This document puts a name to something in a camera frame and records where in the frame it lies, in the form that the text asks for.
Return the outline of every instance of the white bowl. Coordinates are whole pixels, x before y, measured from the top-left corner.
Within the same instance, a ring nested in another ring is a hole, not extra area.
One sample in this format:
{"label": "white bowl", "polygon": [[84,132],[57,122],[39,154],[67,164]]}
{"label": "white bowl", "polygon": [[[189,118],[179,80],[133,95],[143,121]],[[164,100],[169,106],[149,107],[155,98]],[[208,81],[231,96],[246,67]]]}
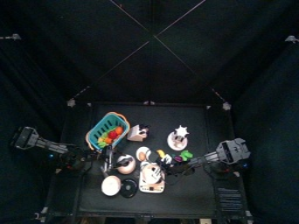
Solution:
{"label": "white bowl", "polygon": [[120,179],[117,176],[108,176],[101,183],[101,192],[107,196],[113,196],[120,190]]}

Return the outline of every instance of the toy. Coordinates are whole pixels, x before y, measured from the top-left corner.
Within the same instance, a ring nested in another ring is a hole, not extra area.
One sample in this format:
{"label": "toy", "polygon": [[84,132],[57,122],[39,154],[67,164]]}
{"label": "toy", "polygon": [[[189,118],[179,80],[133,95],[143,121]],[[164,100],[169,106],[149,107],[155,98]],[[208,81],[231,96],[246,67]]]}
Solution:
{"label": "toy", "polygon": [[181,161],[187,161],[188,159],[192,158],[192,154],[189,153],[188,150],[184,150],[184,151],[181,152],[180,157],[181,157]]}
{"label": "toy", "polygon": [[101,192],[107,196],[113,196],[120,190],[120,179],[117,176],[107,176],[101,182]]}
{"label": "toy", "polygon": [[108,144],[112,144],[117,140],[123,132],[124,129],[121,126],[116,126],[113,129],[105,131],[97,139],[99,148],[104,149]]}
{"label": "toy", "polygon": [[121,181],[121,187],[120,187],[120,195],[124,198],[132,198],[136,195],[137,190],[137,184],[131,178],[125,178]]}
{"label": "toy", "polygon": [[144,161],[140,165],[139,190],[144,193],[164,191],[164,172],[156,163]]}
{"label": "toy", "polygon": [[119,142],[129,131],[129,123],[123,115],[116,112],[108,112],[85,135],[88,147],[92,150],[97,150],[99,152],[101,152],[103,148],[107,145],[104,143],[99,143],[99,138],[104,139],[108,136],[108,132],[111,130],[120,129],[119,127],[121,127],[123,133],[121,135],[117,135],[116,139],[113,139],[112,148],[117,146]]}
{"label": "toy", "polygon": [[137,124],[127,133],[127,140],[143,142],[148,135],[148,125]]}
{"label": "toy", "polygon": [[188,143],[188,134],[189,133],[187,132],[187,127],[184,128],[180,125],[179,129],[176,129],[167,137],[167,143],[175,151],[181,151],[185,148]]}
{"label": "toy", "polygon": [[120,156],[116,164],[120,165],[116,169],[123,174],[129,174],[136,168],[136,160],[129,155]]}
{"label": "toy", "polygon": [[143,146],[136,150],[135,157],[140,162],[143,162],[148,160],[151,153],[152,153],[151,150]]}

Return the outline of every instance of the white toy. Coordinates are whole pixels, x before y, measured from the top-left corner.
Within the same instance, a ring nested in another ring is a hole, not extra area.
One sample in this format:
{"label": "white toy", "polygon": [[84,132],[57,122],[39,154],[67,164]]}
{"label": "white toy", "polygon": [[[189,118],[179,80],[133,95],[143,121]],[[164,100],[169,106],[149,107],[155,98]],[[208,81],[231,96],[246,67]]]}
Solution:
{"label": "white toy", "polygon": [[123,174],[129,174],[136,168],[136,160],[131,155],[120,156],[116,164],[120,165],[116,169]]}
{"label": "white toy", "polygon": [[127,140],[143,142],[148,135],[148,125],[137,124],[127,133]]}
{"label": "white toy", "polygon": [[187,127],[184,128],[180,125],[179,129],[176,129],[175,132],[172,132],[167,137],[167,143],[175,151],[181,151],[185,148],[188,143],[188,134],[189,133],[187,132]]}
{"label": "white toy", "polygon": [[164,191],[164,172],[156,163],[141,162],[139,190],[144,193]]}

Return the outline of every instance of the plastic basket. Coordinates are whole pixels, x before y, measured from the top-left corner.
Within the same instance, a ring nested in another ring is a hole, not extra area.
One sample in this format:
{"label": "plastic basket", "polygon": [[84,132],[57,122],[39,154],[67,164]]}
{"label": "plastic basket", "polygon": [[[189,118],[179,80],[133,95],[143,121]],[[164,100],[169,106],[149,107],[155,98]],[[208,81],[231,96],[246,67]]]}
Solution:
{"label": "plastic basket", "polygon": [[101,148],[99,147],[99,137],[116,126],[121,126],[124,131],[120,137],[113,141],[112,148],[116,147],[117,143],[129,131],[129,123],[123,115],[116,112],[108,112],[85,136],[88,147],[92,150],[96,149],[97,151],[101,151]]}

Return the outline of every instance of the toy food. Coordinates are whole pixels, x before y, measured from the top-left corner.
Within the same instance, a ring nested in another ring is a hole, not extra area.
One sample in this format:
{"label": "toy food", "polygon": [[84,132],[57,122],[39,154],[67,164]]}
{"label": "toy food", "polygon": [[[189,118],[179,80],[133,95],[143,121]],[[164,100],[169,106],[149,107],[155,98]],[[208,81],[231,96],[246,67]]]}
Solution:
{"label": "toy food", "polygon": [[137,158],[141,162],[145,161],[145,154],[143,152],[140,152],[137,155]]}
{"label": "toy food", "polygon": [[107,144],[112,144],[112,141],[113,141],[113,140],[112,140],[111,138],[108,138],[108,137],[105,138],[105,143],[107,143]]}
{"label": "toy food", "polygon": [[116,139],[116,138],[117,138],[117,133],[116,133],[116,131],[115,131],[115,130],[111,130],[111,131],[107,133],[107,136],[108,136],[108,138],[111,138],[111,139]]}
{"label": "toy food", "polygon": [[116,132],[117,135],[121,135],[123,132],[124,132],[123,127],[121,126],[116,126],[115,132]]}

